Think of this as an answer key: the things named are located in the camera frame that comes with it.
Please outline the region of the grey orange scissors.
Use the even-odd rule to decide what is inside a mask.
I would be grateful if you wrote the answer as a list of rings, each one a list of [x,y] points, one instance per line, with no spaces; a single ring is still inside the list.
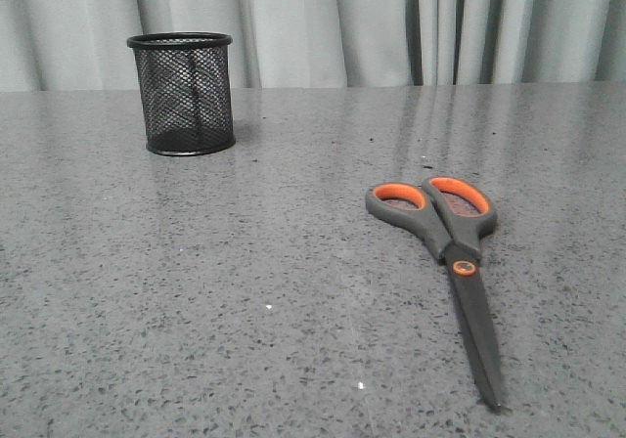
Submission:
[[[497,223],[492,202],[464,180],[430,177],[419,187],[377,185],[366,192],[365,205],[381,221],[417,236],[445,264],[473,379],[484,403],[501,412],[505,391],[499,344],[479,272],[480,240]]]

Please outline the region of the black mesh pen holder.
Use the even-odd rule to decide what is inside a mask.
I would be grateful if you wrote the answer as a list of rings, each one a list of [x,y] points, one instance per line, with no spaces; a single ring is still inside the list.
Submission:
[[[217,153],[236,143],[225,33],[132,36],[146,148],[166,156]]]

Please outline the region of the grey curtain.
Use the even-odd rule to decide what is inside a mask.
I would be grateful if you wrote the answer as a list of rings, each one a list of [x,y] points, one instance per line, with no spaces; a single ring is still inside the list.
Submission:
[[[237,87],[625,77],[625,0],[1,0],[1,88],[132,89],[129,36],[232,36]]]

